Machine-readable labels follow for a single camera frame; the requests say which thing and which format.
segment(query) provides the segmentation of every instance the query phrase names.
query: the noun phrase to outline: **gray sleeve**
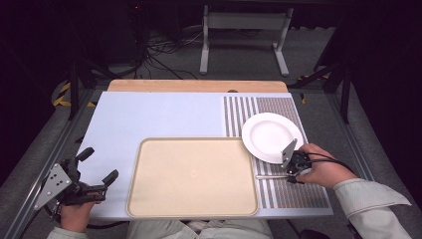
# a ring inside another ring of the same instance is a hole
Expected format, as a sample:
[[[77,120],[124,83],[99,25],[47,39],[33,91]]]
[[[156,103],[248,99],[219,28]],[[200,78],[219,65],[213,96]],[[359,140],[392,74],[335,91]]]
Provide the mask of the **gray sleeve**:
[[[363,238],[410,238],[389,206],[411,205],[388,186],[363,179],[350,179],[334,187],[340,205]]]
[[[47,239],[88,239],[87,234],[55,227]]]

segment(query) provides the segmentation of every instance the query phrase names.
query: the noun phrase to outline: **tray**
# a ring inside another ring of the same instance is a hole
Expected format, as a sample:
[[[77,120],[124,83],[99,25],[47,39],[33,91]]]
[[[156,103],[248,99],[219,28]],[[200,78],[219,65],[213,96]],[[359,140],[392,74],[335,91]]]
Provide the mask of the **tray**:
[[[130,216],[244,216],[257,210],[252,156],[239,137],[148,138],[140,144]]]

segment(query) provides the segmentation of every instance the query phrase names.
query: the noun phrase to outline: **metal stand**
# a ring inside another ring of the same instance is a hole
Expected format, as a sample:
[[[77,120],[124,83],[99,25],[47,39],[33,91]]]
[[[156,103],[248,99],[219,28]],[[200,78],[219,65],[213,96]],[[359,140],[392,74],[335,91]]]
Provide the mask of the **metal stand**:
[[[204,7],[204,43],[202,45],[201,66],[199,73],[206,75],[208,72],[209,40],[208,30],[215,29],[263,29],[263,30],[281,30],[281,36],[278,43],[274,43],[274,53],[279,63],[280,71],[283,77],[289,75],[285,58],[282,53],[283,44],[289,30],[292,20],[293,8],[282,14],[257,14],[257,13],[222,13],[209,12],[208,6]]]
[[[70,65],[70,76],[71,76],[71,114],[69,120],[72,120],[75,114],[78,112],[80,107],[79,101],[79,79],[87,89],[93,89],[96,86],[96,80],[94,79],[91,70],[96,70],[110,79],[121,79],[120,76],[114,74],[108,69],[101,68],[96,64],[83,59],[78,58],[73,60]]]

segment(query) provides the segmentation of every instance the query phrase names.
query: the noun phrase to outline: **striped surface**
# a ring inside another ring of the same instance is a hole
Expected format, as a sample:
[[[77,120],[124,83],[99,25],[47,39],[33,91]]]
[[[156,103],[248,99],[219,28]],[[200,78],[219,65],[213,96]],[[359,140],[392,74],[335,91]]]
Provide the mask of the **striped surface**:
[[[258,113],[275,113],[298,126],[307,142],[301,120],[291,97],[224,97],[226,136],[242,136],[242,125]],[[279,165],[254,157],[256,174],[286,174]],[[284,179],[257,180],[260,208],[328,208],[324,189],[314,184],[291,184]]]

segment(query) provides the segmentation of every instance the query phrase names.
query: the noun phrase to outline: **metal frame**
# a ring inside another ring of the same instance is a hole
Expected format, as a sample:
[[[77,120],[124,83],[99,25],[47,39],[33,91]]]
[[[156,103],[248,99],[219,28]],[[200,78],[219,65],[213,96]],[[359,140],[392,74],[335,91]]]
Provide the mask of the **metal frame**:
[[[208,73],[208,58],[210,43],[208,40],[209,29],[263,29],[281,31],[278,43],[273,44],[274,53],[279,64],[283,77],[289,75],[286,60],[282,53],[282,48],[286,40],[290,22],[293,16],[293,8],[288,9],[287,13],[281,14],[259,14],[259,13],[222,13],[209,12],[208,5],[204,7],[203,30],[204,42],[202,45],[201,65],[199,73],[206,75]]]
[[[91,99],[94,90],[85,90],[82,93],[82,105],[86,106]],[[21,208],[19,209],[18,214],[16,215],[15,219],[12,222],[9,230],[5,235],[5,239],[14,239],[20,238],[21,234],[25,230],[26,225],[30,222],[31,218],[36,214],[36,210],[34,210],[35,202],[37,199],[37,195],[41,190],[41,184],[45,176],[48,175],[50,169],[53,167],[55,162],[57,162],[60,158],[62,158],[63,150],[67,144],[69,144],[69,138],[71,136],[72,131],[78,125],[79,119],[81,118],[85,107],[81,108],[79,111],[76,112],[73,120],[68,120],[63,131],[58,139],[52,153],[46,160],[43,169],[41,170],[37,179],[35,179],[34,183],[31,186],[30,192],[28,193],[24,203],[22,204]]]

